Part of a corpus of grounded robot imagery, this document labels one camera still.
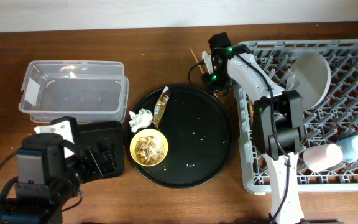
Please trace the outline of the yellow bowl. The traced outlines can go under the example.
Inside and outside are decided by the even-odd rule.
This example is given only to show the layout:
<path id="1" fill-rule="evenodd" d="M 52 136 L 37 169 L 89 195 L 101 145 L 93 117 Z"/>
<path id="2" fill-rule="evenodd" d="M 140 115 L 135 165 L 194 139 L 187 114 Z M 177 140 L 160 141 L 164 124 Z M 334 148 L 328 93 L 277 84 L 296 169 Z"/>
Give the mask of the yellow bowl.
<path id="1" fill-rule="evenodd" d="M 140 161 L 136 158 L 136 155 L 135 155 L 135 145 L 136 145 L 136 142 L 137 140 L 140 138 L 140 137 L 146 137 L 146 136 L 154 136 L 158 139 L 160 139 L 164 146 L 165 146 L 165 157 L 167 156 L 168 154 L 168 141 L 166 139 L 166 137 L 158 130 L 156 129 L 144 129 L 144 130 L 141 130 L 139 131 L 138 133 L 136 133 L 134 135 L 134 137 L 132 138 L 131 140 L 131 143 L 130 143 L 130 154 L 133 158 L 133 160 L 135 160 L 135 162 L 138 164 L 138 165 L 141 165 L 141 166 L 146 166 L 146 167 L 150 167 L 150 166 L 156 166 L 157 164 L 161 163 L 165 157 L 160 161 L 158 162 L 157 164 L 154 164 L 154 165 L 143 165 L 140 163 Z"/>

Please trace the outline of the grey round plate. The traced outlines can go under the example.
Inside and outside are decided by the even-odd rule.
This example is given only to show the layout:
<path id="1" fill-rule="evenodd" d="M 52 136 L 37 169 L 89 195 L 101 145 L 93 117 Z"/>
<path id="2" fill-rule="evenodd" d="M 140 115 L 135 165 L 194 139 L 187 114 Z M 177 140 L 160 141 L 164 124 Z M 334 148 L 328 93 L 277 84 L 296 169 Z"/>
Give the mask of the grey round plate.
<path id="1" fill-rule="evenodd" d="M 314 108 L 327 95 L 331 84 L 328 61 L 319 53 L 307 52 L 296 59 L 286 80 L 286 91 L 296 90 L 303 110 Z"/>

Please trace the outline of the pink cup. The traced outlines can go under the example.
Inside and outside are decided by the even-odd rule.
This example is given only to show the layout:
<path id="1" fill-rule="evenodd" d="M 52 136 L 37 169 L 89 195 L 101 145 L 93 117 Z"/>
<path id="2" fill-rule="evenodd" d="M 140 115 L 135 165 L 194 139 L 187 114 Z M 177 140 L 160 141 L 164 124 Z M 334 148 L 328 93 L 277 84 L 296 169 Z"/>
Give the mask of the pink cup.
<path id="1" fill-rule="evenodd" d="M 303 160 L 309 170 L 321 172 L 339 164 L 343 160 L 343 153 L 341 148 L 336 144 L 324 144 L 305 150 Z"/>

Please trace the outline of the blue cup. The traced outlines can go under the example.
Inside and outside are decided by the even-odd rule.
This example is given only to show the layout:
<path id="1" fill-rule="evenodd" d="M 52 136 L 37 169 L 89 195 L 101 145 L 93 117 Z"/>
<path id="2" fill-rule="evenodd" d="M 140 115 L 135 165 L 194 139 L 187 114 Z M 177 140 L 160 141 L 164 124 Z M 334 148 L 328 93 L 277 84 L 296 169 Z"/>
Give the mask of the blue cup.
<path id="1" fill-rule="evenodd" d="M 358 135 L 351 136 L 336 143 L 342 150 L 345 163 L 352 163 L 358 160 Z"/>

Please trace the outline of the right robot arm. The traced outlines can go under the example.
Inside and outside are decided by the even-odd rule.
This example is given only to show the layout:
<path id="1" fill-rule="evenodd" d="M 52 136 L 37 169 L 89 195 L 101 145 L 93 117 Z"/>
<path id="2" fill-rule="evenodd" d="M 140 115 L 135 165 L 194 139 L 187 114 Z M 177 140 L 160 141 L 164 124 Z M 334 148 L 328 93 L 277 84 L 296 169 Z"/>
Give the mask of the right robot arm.
<path id="1" fill-rule="evenodd" d="M 254 104 L 252 138 L 267 163 L 272 193 L 271 223 L 302 223 L 296 165 L 305 135 L 300 94 L 286 91 L 259 67 L 244 44 L 231 44 L 225 32 L 209 40 L 203 53 L 205 81 L 215 91 L 228 91 L 236 82 Z"/>

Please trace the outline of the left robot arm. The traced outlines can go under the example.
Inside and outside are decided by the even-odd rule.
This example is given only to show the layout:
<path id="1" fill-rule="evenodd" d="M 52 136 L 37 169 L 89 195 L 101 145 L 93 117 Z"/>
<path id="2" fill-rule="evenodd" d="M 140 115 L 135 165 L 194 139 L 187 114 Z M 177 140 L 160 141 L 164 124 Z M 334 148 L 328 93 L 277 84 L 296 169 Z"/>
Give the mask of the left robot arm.
<path id="1" fill-rule="evenodd" d="M 0 192 L 0 223 L 62 223 L 64 205 L 83 196 L 82 184 L 121 175 L 115 137 L 118 121 L 78 124 L 64 116 L 38 126 L 13 157 L 17 176 Z"/>

